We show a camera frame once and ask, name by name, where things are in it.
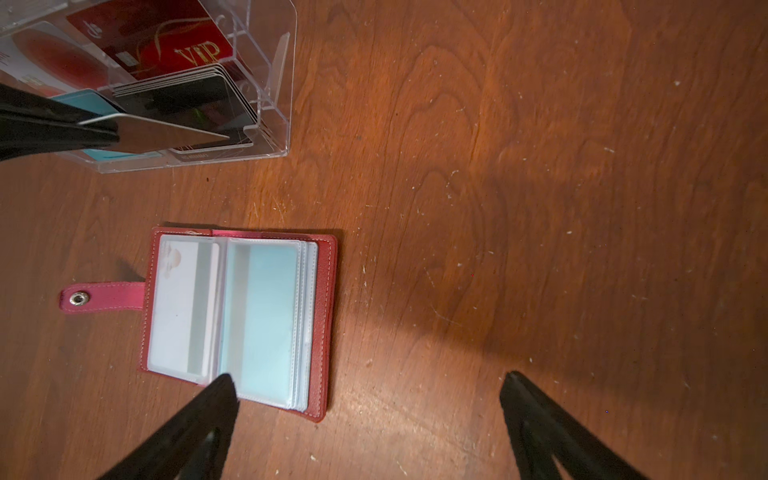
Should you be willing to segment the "red leather card holder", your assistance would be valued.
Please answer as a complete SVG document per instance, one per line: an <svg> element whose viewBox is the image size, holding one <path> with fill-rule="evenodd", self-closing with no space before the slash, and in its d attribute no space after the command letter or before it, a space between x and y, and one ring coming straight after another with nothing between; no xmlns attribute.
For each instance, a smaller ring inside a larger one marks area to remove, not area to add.
<svg viewBox="0 0 768 480"><path fill-rule="evenodd" d="M163 235L211 238L220 246L210 378L186 382L206 385L228 374L240 399L322 421L328 408L336 236L157 227L144 280L80 283L60 292L59 307L67 314L141 311L140 366L151 373L151 310Z"/></svg>

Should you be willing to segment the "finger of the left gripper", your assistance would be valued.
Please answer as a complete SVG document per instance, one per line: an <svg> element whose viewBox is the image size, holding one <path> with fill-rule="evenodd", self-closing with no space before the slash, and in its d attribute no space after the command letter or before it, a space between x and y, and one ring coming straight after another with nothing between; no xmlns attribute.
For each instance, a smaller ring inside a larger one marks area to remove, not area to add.
<svg viewBox="0 0 768 480"><path fill-rule="evenodd" d="M86 110L3 84L1 159L117 145L116 123L86 123L97 118Z"/></svg>

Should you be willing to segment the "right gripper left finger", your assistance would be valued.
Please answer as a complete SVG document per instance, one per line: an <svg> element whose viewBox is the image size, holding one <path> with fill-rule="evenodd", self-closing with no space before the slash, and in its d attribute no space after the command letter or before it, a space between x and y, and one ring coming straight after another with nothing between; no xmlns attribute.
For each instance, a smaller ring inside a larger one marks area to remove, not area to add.
<svg viewBox="0 0 768 480"><path fill-rule="evenodd" d="M233 379L218 376L103 479L219 479L239 411Z"/></svg>

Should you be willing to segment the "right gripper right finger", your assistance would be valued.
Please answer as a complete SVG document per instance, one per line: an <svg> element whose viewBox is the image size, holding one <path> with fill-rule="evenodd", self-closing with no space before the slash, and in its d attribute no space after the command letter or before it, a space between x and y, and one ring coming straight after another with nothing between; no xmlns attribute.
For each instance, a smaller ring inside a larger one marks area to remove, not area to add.
<svg viewBox="0 0 768 480"><path fill-rule="evenodd" d="M522 479L643 479L518 371L505 375L500 404Z"/></svg>

